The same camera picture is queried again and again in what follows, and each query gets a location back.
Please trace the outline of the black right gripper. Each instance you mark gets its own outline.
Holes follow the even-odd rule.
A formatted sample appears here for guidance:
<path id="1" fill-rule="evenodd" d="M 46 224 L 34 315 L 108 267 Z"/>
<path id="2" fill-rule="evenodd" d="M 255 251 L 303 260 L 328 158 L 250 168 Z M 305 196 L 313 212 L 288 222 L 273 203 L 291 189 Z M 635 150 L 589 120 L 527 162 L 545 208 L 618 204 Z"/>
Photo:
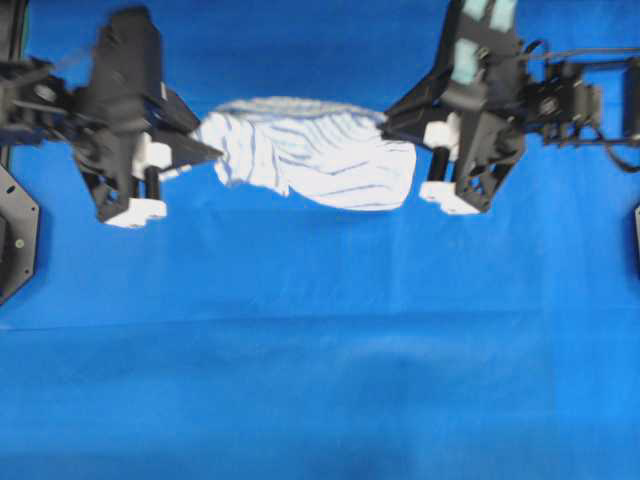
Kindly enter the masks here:
<path id="1" fill-rule="evenodd" d="M 385 112 L 379 124 L 385 140 L 407 141 L 431 153 L 422 200 L 448 215 L 486 213 L 502 184 L 525 153 L 524 144 L 474 144 L 459 154 L 458 127 L 464 111 L 490 113 L 515 125 L 518 134 L 538 133 L 546 144 L 580 145 L 581 131 L 600 134 L 601 93 L 583 81 L 598 62 L 570 62 L 587 49 L 532 49 L 497 55 L 483 49 L 440 51 L 432 70 Z M 454 135 L 435 129 L 446 122 Z"/>

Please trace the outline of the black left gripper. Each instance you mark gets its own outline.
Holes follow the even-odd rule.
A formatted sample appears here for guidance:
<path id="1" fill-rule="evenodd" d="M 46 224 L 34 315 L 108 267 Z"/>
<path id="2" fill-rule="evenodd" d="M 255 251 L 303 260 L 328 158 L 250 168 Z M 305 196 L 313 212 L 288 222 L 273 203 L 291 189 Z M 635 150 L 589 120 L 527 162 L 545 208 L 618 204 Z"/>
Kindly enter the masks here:
<path id="1" fill-rule="evenodd" d="M 106 225 L 135 229 L 164 219 L 160 168 L 183 168 L 223 156 L 198 140 L 200 121 L 160 79 L 92 80 L 72 91 L 62 79 L 34 84 L 34 143 L 70 145 Z M 139 143 L 144 136 L 144 161 Z"/>

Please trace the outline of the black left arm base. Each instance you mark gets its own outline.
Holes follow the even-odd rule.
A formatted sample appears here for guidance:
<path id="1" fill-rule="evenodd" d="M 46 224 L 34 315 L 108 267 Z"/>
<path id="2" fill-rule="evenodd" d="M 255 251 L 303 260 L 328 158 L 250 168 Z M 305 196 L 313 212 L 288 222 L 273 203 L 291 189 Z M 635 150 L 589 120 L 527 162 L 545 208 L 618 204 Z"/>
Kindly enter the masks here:
<path id="1" fill-rule="evenodd" d="M 1 167 L 1 304 L 34 275 L 39 205 L 4 167 Z"/>

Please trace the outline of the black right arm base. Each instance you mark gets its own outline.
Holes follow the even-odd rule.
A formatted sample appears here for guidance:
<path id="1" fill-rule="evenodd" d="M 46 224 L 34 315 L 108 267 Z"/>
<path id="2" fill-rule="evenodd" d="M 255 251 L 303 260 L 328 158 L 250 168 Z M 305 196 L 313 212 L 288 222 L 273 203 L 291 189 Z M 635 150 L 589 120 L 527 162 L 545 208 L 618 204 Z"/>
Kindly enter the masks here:
<path id="1" fill-rule="evenodd" d="M 640 206 L 638 205 L 634 209 L 633 213 L 633 225 L 634 225 L 634 246 L 635 246 L 635 258 L 636 258 L 636 268 L 637 274 L 639 277 L 640 273 Z"/>

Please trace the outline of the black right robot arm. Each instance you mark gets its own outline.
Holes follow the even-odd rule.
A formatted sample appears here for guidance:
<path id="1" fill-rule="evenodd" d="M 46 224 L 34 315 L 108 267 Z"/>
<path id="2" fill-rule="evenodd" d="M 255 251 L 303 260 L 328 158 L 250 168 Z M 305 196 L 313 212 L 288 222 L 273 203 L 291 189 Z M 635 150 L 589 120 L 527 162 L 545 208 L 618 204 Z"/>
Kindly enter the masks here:
<path id="1" fill-rule="evenodd" d="M 526 138 L 546 146 L 598 146 L 625 173 L 638 166 L 621 159 L 617 146 L 639 145 L 639 58 L 575 62 L 573 52 L 539 56 L 544 76 L 527 71 L 533 54 L 497 55 L 480 50 L 468 71 L 471 81 L 455 80 L 455 66 L 428 74 L 386 111 L 379 126 L 384 137 L 431 152 L 423 198 L 450 215 L 487 212 L 507 176 L 526 152 Z M 603 131 L 604 94 L 585 81 L 589 71 L 621 70 L 624 87 L 623 132 Z"/>

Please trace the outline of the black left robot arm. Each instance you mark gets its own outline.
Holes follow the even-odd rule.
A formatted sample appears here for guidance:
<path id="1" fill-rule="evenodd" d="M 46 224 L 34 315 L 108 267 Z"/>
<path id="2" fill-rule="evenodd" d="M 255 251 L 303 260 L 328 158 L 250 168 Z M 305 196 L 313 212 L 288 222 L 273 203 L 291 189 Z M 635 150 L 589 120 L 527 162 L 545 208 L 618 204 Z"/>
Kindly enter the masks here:
<path id="1" fill-rule="evenodd" d="M 222 152 L 192 137 L 198 119 L 162 81 L 140 87 L 109 67 L 73 91 L 36 58 L 1 65 L 1 143 L 71 146 L 97 219 L 140 228 L 167 214 L 161 183 Z"/>

